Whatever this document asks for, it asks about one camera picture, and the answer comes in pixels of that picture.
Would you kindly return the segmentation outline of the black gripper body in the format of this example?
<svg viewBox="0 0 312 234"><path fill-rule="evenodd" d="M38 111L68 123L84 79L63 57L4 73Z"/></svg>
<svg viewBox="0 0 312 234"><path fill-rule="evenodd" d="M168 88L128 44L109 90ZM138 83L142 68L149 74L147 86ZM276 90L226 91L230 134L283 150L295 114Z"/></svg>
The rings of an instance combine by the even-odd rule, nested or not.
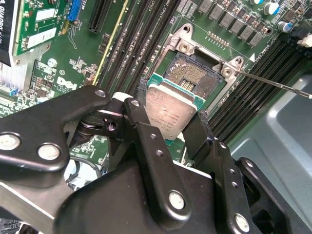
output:
<svg viewBox="0 0 312 234"><path fill-rule="evenodd" d="M213 182L176 164L192 205L176 234L215 234ZM71 194L55 219L57 234L166 234L151 216L139 165L130 160Z"/></svg>

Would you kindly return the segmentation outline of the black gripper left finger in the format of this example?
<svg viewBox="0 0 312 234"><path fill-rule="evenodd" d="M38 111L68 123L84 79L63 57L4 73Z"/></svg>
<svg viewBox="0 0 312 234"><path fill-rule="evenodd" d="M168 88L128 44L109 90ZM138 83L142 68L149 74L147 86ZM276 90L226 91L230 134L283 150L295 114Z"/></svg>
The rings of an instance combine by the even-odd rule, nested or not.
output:
<svg viewBox="0 0 312 234"><path fill-rule="evenodd" d="M132 97L113 100L88 85L0 120L0 215L33 228L55 228L76 191L65 183L69 151L94 135L108 137L115 168L135 160L154 221L181 228L192 207L160 130Z"/></svg>

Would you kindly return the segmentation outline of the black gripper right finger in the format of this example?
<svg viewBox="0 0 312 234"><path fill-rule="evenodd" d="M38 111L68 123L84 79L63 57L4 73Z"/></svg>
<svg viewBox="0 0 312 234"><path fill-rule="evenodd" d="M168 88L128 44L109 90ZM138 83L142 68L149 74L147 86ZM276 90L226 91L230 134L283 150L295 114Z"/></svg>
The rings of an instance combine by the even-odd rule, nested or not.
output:
<svg viewBox="0 0 312 234"><path fill-rule="evenodd" d="M288 203L260 169L246 158L232 158L226 144L211 132L205 112L184 129L195 169L214 182L215 224L225 234L291 234Z"/></svg>

